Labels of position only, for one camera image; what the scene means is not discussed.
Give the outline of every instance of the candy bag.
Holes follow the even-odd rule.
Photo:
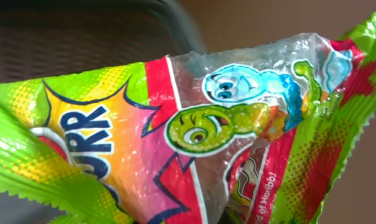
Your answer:
[[[325,196],[376,109],[376,12],[341,40],[331,45],[352,63],[333,62],[336,54],[331,53],[322,72],[328,83],[334,84],[338,74],[348,73],[348,79],[327,92],[312,116],[292,132],[254,150],[235,183],[225,222],[317,222]]]
[[[328,129],[308,129],[308,138],[319,129],[340,132],[375,109],[376,38],[367,47],[300,34],[252,49],[0,84],[0,191],[68,211],[53,223],[217,223],[253,149],[292,145],[300,123],[323,116]],[[341,128],[330,129],[337,121]],[[339,136],[343,153],[356,124]],[[261,179],[276,186],[298,155],[271,146],[263,164],[278,172],[264,168]],[[341,147],[326,152],[337,157]],[[327,167],[328,175],[328,156],[301,166]],[[276,188],[266,184],[270,196]],[[311,190],[301,197],[317,193]],[[316,217],[326,193],[319,192],[300,217],[269,197],[264,213],[273,208],[269,220],[305,222]]]

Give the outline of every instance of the brown wall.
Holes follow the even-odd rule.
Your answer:
[[[300,32],[336,39],[376,10],[376,0],[180,2],[213,52],[266,44]],[[376,118],[370,125],[326,200],[320,223],[376,223]]]

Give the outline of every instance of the blue worm eye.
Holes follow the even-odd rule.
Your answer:
[[[222,83],[219,85],[220,90],[228,90],[232,88],[233,84],[232,83]]]
[[[221,99],[229,99],[231,96],[232,96],[232,93],[228,91],[218,93],[218,98],[221,98]]]

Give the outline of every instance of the red stripe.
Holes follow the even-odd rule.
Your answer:
[[[177,104],[166,57],[145,63],[145,68],[150,105],[161,106],[152,119],[155,128],[177,112]]]
[[[268,223],[272,214],[276,192],[282,184],[283,176],[293,145],[296,128],[285,133],[281,138],[272,142],[260,179],[254,206],[248,223]]]

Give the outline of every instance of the eyebrow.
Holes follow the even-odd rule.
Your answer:
[[[192,116],[193,114],[190,114],[190,120],[192,121],[193,125],[196,125],[196,117],[193,119]]]
[[[180,123],[183,125],[184,124],[184,122],[183,122],[183,120],[182,120],[182,115],[180,116]]]

